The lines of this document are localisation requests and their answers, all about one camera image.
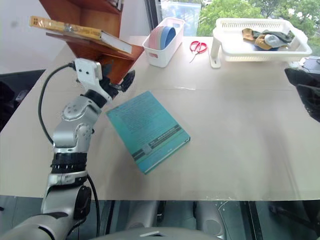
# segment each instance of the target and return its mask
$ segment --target red scissors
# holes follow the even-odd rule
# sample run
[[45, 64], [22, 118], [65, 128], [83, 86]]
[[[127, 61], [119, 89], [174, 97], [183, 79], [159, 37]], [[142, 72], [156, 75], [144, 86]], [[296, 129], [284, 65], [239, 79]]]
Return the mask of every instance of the red scissors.
[[190, 50], [194, 54], [194, 56], [189, 63], [191, 63], [195, 59], [197, 54], [202, 54], [207, 50], [207, 44], [205, 44], [204, 42], [193, 41], [190, 44]]

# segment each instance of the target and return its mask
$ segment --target scissors handle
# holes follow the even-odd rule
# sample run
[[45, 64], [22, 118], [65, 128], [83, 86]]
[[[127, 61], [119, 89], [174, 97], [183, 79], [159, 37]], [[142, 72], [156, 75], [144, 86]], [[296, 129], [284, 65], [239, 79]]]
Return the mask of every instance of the scissors handle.
[[191, 44], [190, 44], [190, 50], [191, 52], [195, 52], [198, 48], [198, 45], [199, 45], [199, 41], [193, 41]]
[[198, 54], [202, 54], [207, 50], [207, 44], [205, 44], [204, 42], [199, 42], [199, 41], [193, 41], [190, 44], [190, 50], [191, 52], [197, 52]]

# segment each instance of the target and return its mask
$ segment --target wooden shelf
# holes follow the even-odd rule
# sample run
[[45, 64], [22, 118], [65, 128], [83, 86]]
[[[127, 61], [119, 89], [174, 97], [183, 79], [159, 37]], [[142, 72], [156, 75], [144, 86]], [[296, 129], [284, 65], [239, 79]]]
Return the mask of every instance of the wooden shelf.
[[121, 15], [121, 11], [116, 9], [107, 0], [68, 0], [82, 9], [90, 9], [105, 13]]
[[[107, 0], [39, 1], [52, 20], [101, 29], [119, 37], [122, 12]], [[102, 65], [113, 61], [108, 75], [112, 83], [119, 83], [144, 51], [143, 47], [132, 45], [132, 53], [128, 54], [91, 40], [53, 33], [47, 35], [66, 41], [78, 58], [98, 61]]]

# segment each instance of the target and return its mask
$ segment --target window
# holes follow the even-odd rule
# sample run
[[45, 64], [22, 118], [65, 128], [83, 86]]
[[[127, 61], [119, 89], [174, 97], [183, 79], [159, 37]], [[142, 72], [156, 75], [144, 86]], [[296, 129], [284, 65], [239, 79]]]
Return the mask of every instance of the window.
[[308, 37], [320, 56], [320, 0], [155, 0], [159, 19], [186, 22], [185, 36], [212, 36], [218, 18], [285, 19]]

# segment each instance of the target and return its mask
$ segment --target tree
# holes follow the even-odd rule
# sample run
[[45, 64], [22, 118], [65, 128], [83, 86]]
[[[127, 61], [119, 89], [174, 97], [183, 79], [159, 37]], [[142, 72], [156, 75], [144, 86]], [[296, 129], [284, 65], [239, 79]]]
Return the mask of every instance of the tree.
[[294, 13], [301, 13], [300, 22], [303, 23], [307, 19], [316, 21], [320, 17], [320, 1], [319, 0], [298, 0], [293, 6]]
[[249, 3], [254, 7], [260, 8], [261, 14], [265, 18], [268, 18], [276, 11], [283, 1], [284, 0], [249, 0]]
[[213, 0], [200, 12], [197, 36], [211, 36], [218, 18], [263, 18], [259, 7], [243, 0]]
[[320, 37], [313, 36], [309, 38], [308, 45], [312, 49], [312, 55], [320, 56]]
[[287, 20], [290, 21], [290, 23], [292, 23], [295, 28], [303, 31], [308, 38], [313, 37], [316, 33], [317, 27], [315, 25], [315, 22], [309, 18], [301, 21], [301, 17], [298, 17], [295, 14]]

